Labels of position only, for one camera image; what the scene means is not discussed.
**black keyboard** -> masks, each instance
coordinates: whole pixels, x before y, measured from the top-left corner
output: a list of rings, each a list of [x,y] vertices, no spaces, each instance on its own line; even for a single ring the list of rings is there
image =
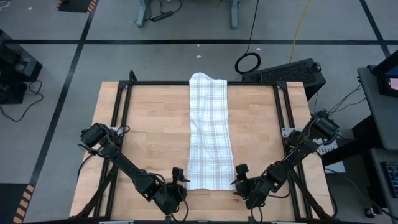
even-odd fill
[[[258,82],[262,77],[264,82],[286,81],[303,82],[304,84],[315,82],[315,72],[312,68],[312,59],[302,60],[290,64],[272,67],[249,73],[245,76],[248,81]]]
[[[398,198],[398,162],[381,162],[392,197]]]

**desk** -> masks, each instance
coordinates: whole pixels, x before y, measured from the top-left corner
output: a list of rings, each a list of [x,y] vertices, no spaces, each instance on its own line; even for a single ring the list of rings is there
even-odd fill
[[[389,189],[386,176],[384,175],[382,166],[380,165],[380,162],[397,162],[398,152],[387,151],[385,149],[371,149],[371,157],[377,177],[379,179],[379,188],[383,194],[386,207],[391,214],[398,216],[398,198],[393,198],[391,196],[391,191]],[[391,221],[394,224],[398,223],[397,220],[391,219]]]
[[[117,82],[102,83],[93,122],[111,122],[117,86]],[[303,84],[288,83],[288,90],[295,125],[302,128],[310,119]],[[121,103],[124,102],[124,97],[122,95]],[[118,122],[121,120],[122,109],[121,105]],[[271,86],[228,86],[228,117],[234,164],[247,163],[248,177],[261,174],[269,164],[284,157]],[[123,154],[140,169],[159,173],[166,181],[171,181],[173,166],[187,170],[189,124],[189,86],[134,85],[127,117],[131,131],[124,137]],[[82,168],[70,215],[77,214],[97,189],[102,163],[102,158],[93,157]],[[333,207],[320,158],[316,154],[309,155],[303,161],[303,169],[309,191],[325,211],[332,215]],[[287,192],[288,185],[285,184],[277,195],[285,195]],[[106,192],[100,215],[104,214],[107,198]],[[301,194],[298,194],[298,199],[301,216],[304,217]],[[228,191],[189,191],[187,203],[190,209],[187,220],[247,221],[250,216],[244,201]],[[176,218],[181,220],[185,211],[184,204],[181,204]],[[268,197],[262,212],[264,220],[294,220],[290,197]],[[258,217],[258,211],[254,211],[254,215]],[[136,192],[131,180],[119,172],[111,218],[164,220],[165,215],[154,202],[146,202]]]
[[[372,147],[398,150],[398,98],[379,94],[377,78],[369,68],[358,69],[358,75],[372,115],[353,128],[355,141],[322,156],[325,166]]]

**black cable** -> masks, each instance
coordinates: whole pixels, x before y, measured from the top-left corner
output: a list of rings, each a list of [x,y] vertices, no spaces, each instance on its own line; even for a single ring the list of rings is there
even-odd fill
[[[289,197],[290,196],[290,189],[289,189],[289,191],[287,192],[287,195],[285,195],[285,196],[278,196],[278,195],[268,195],[268,197],[274,197],[274,198],[287,198],[287,197]]]
[[[338,174],[337,171],[334,171],[334,170],[331,170],[331,169],[328,169],[328,168],[325,168],[325,167],[324,167],[324,169],[325,169],[325,170],[328,170],[328,171],[330,171],[330,172],[333,172],[333,173]],[[358,187],[352,180],[350,180],[350,179],[349,179],[348,177],[346,177],[345,175],[344,175],[343,177],[344,177],[348,182],[350,182],[352,185],[354,185],[354,187],[356,188],[356,190],[358,190],[358,192],[360,192],[361,195],[362,195],[366,200],[368,200],[373,206],[375,206],[376,208],[378,208],[382,213],[388,215],[389,217],[391,217],[391,218],[393,218],[393,219],[395,219],[395,220],[398,220],[398,217],[396,217],[395,215],[393,215],[393,214],[387,212],[385,209],[383,209],[382,207],[380,207],[376,202],[374,202],[372,199],[370,199],[368,196],[366,196],[366,195],[362,192],[362,190],[359,189],[359,187]]]
[[[259,55],[259,54],[254,53],[254,52],[248,53],[249,48],[250,48],[250,43],[251,43],[251,37],[252,37],[252,35],[253,35],[254,24],[256,23],[256,16],[257,16],[257,9],[258,9],[258,7],[259,7],[259,0],[257,0],[256,10],[254,11],[254,19],[253,19],[253,24],[252,24],[252,27],[251,27],[248,49],[247,49],[246,52],[235,62],[235,71],[238,72],[238,73],[241,74],[241,75],[244,75],[245,73],[249,73],[249,72],[255,72],[255,71],[257,71],[257,70],[259,69],[259,67],[260,67],[260,65],[261,65],[261,58],[260,58],[260,55]],[[238,66],[239,63],[242,61],[242,59],[244,59],[245,57],[250,56],[250,55],[255,56],[255,57],[257,58],[257,65],[254,66],[254,68],[252,68],[252,69],[250,69],[250,70],[248,70],[248,71],[246,71],[246,72],[240,71],[239,68],[238,68],[238,67],[239,67],[239,66]]]
[[[188,217],[188,214],[189,214],[189,207],[188,207],[187,201],[186,201],[185,198],[182,196],[180,189],[178,189],[178,193],[180,194],[180,197],[183,198],[183,202],[184,202],[185,206],[187,207],[187,212],[185,212],[185,216],[184,216],[184,219],[183,219],[182,221],[178,221],[178,220],[174,217],[174,215],[173,215],[172,212],[171,212],[170,214],[171,214],[171,216],[172,216],[172,218],[173,218],[173,220],[174,220],[175,222],[177,222],[177,223],[184,223],[185,220],[186,220],[187,217]]]
[[[180,7],[178,7],[178,9],[176,11],[172,11],[173,14],[178,12],[181,9],[181,7],[182,7],[182,2],[181,2],[181,0],[179,0],[179,1],[180,1]],[[159,0],[159,4],[160,4],[160,6],[159,6],[160,13],[161,14],[165,14],[165,12],[163,11],[163,0]]]
[[[352,105],[357,105],[357,104],[359,104],[359,103],[362,103],[364,100],[366,100],[366,97],[363,98],[363,99],[362,99],[361,101],[359,101],[359,102],[347,104],[345,107],[343,107],[343,108],[340,109],[340,110],[334,110],[334,112],[333,112],[332,114],[344,110],[345,108],[347,108],[347,106],[352,106]]]
[[[39,89],[38,89],[37,91],[33,91],[33,90],[32,90],[32,84],[33,84],[33,83],[39,83],[39,84],[40,84],[40,85],[39,85]],[[44,95],[40,93],[40,90],[42,89],[42,86],[43,86],[43,83],[42,83],[41,81],[39,81],[39,80],[36,80],[36,81],[31,82],[31,83],[29,84],[28,90],[29,90],[30,92],[32,92],[32,93],[25,93],[25,95],[28,95],[28,96],[39,95],[39,96],[41,96],[41,97],[40,97],[40,99],[38,99],[38,100],[36,100],[35,102],[31,103],[31,104],[26,108],[26,110],[25,110],[24,113],[22,114],[21,118],[19,118],[19,119],[14,119],[14,118],[8,116],[8,115],[4,112],[3,108],[0,106],[1,114],[4,115],[6,118],[10,119],[10,120],[13,121],[13,122],[20,122],[22,119],[24,119],[24,117],[25,117],[27,111],[29,110],[29,108],[30,108],[31,106],[35,105],[36,103],[38,103],[38,102],[40,102],[40,101],[42,101],[42,100],[44,99]]]
[[[87,162],[87,160],[88,160],[89,158],[93,157],[93,156],[94,156],[93,154],[90,154],[90,155],[81,163],[81,165],[80,165],[80,167],[79,167],[79,170],[77,171],[77,179],[78,179],[78,180],[79,180],[79,175],[80,175],[81,168],[82,168],[83,165]]]
[[[312,65],[312,69],[313,69],[314,71],[321,72],[321,70],[322,70],[321,64],[318,63],[318,62],[315,62],[315,63]],[[317,97],[315,98],[315,105],[314,105],[314,107],[313,107],[313,112],[314,112],[314,113],[317,112],[318,94],[319,94],[319,90],[317,91]]]
[[[348,93],[348,95],[346,95],[340,102],[338,102],[335,106],[333,106],[330,111],[328,112],[329,116],[332,115],[334,113],[333,110],[337,110],[346,100],[349,96],[351,96],[353,93],[355,93],[356,91],[362,89],[362,84],[359,84],[358,87],[356,87],[355,90],[353,90],[351,93]]]
[[[330,190],[329,190],[329,195],[330,195],[330,198],[331,198],[331,202],[333,203],[333,207],[335,209],[335,212],[333,213],[333,215],[331,217],[332,218],[336,218],[337,213],[338,213],[337,203],[336,203],[336,200],[335,200],[334,196],[331,194]]]
[[[258,200],[258,198],[256,198],[256,199],[254,200],[254,202],[253,202],[253,205],[252,205],[252,207],[250,208],[250,214],[251,214],[253,220],[254,220],[256,223],[262,223],[262,211],[261,211],[261,206],[254,207],[254,205],[256,204],[257,200]],[[260,211],[260,221],[257,221],[257,220],[254,218],[254,215],[253,215],[253,209],[254,209],[254,208],[259,208],[259,211]]]
[[[313,112],[314,112],[314,113],[317,112],[318,93],[319,93],[319,90],[317,91],[317,97],[315,98],[315,105],[313,106]]]
[[[256,23],[256,16],[257,16],[257,8],[258,7],[259,7],[259,0],[257,0],[256,10],[254,10],[254,19],[253,19],[253,24],[251,25],[249,44],[248,44],[248,49],[246,50],[246,53],[249,51],[249,48],[250,48],[250,42],[251,42],[251,37],[253,36],[254,24]]]

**table leg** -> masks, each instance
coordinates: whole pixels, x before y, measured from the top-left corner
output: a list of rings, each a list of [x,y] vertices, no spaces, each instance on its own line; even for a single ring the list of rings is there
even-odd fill
[[[139,0],[139,14],[137,18],[137,26],[142,27],[144,25],[144,17],[150,0]]]
[[[231,29],[238,28],[238,0],[232,0],[231,4]]]

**plaid towel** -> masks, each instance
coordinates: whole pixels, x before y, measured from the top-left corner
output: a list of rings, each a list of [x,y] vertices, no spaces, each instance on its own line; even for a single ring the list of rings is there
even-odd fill
[[[188,190],[234,190],[229,140],[227,81],[195,73],[189,80],[190,156]]]

